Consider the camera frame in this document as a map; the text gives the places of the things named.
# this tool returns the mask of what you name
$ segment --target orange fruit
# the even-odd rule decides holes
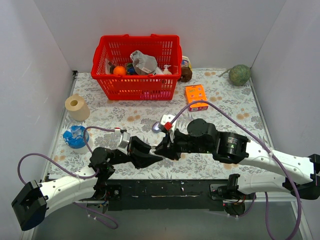
[[[116,66],[113,70],[114,75],[126,75],[127,71],[124,66]]]

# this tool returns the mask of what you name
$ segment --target white bottle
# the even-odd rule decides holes
[[[171,65],[164,65],[163,74],[164,75],[172,75],[172,73],[168,70]]]

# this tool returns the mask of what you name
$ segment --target green melon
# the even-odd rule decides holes
[[[229,71],[229,80],[235,86],[243,86],[250,79],[250,68],[246,65],[236,65],[222,73],[219,77]]]

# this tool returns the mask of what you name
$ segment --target gray floor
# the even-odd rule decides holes
[[[205,210],[126,210],[108,212],[120,227],[111,230],[88,218],[73,204],[48,216],[34,231],[33,240],[269,240],[265,203],[255,203],[247,216],[234,219]],[[270,203],[270,227],[276,239],[285,239],[295,224],[290,202]],[[301,240],[300,232],[294,240]]]

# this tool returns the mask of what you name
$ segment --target red cap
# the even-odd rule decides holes
[[[165,125],[164,128],[169,131],[172,128],[172,124],[168,121]]]

